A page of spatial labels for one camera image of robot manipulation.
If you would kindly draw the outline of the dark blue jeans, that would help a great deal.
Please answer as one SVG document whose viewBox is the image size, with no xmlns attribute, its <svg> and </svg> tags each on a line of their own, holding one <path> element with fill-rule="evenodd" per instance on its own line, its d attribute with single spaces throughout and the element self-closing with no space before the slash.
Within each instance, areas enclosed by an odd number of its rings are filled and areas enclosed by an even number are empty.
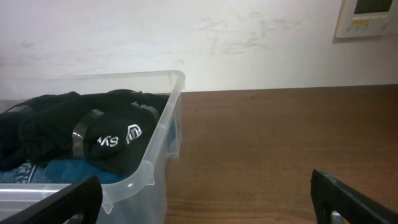
<svg viewBox="0 0 398 224">
<path fill-rule="evenodd" d="M 13 170 L 1 171 L 2 184 L 29 184 L 32 181 L 36 165 L 24 163 Z"/>
</svg>

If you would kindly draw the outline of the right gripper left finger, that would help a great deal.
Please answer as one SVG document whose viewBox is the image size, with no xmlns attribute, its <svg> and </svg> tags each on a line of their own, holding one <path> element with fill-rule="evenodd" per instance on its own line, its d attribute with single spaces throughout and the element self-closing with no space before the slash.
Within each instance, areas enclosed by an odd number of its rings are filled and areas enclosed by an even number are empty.
<svg viewBox="0 0 398 224">
<path fill-rule="evenodd" d="M 91 176 L 1 220 L 1 224 L 95 224 L 102 201 L 100 180 Z"/>
</svg>

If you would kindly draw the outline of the black garment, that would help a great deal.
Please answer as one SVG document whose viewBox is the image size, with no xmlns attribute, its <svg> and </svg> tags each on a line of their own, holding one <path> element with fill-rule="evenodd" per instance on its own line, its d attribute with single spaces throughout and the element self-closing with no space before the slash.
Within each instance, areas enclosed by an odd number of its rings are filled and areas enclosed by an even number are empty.
<svg viewBox="0 0 398 224">
<path fill-rule="evenodd" d="M 21 123 L 22 151 L 38 165 L 80 159 L 129 175 L 138 168 L 168 99 L 114 90 L 62 100 Z"/>
</svg>

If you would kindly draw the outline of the teal blue shirt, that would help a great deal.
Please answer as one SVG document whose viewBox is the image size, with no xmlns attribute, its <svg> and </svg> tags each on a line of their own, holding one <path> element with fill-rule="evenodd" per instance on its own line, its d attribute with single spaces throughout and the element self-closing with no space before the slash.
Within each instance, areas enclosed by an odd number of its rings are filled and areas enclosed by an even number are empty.
<svg viewBox="0 0 398 224">
<path fill-rule="evenodd" d="M 23 138 L 25 154 L 44 166 L 46 182 L 75 183 L 96 175 L 112 184 L 138 170 L 157 123 L 111 115 L 75 124 L 36 123 Z"/>
</svg>

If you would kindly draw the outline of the dark navy garment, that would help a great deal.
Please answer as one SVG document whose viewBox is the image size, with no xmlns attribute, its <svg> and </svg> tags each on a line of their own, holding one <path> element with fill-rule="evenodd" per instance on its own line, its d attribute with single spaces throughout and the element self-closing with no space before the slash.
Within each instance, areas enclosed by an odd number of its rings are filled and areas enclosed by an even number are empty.
<svg viewBox="0 0 398 224">
<path fill-rule="evenodd" d="M 28 105 L 15 105 L 1 113 L 1 171 L 15 169 L 27 160 L 22 150 L 19 128 L 32 113 L 33 108 Z"/>
</svg>

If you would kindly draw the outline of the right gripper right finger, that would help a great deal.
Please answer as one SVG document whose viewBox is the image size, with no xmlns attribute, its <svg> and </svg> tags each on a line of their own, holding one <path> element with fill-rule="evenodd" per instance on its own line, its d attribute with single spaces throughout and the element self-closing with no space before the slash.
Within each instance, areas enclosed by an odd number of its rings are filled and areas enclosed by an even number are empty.
<svg viewBox="0 0 398 224">
<path fill-rule="evenodd" d="M 397 224 L 397 213 L 331 174 L 314 169 L 310 195 L 317 223 Z"/>
</svg>

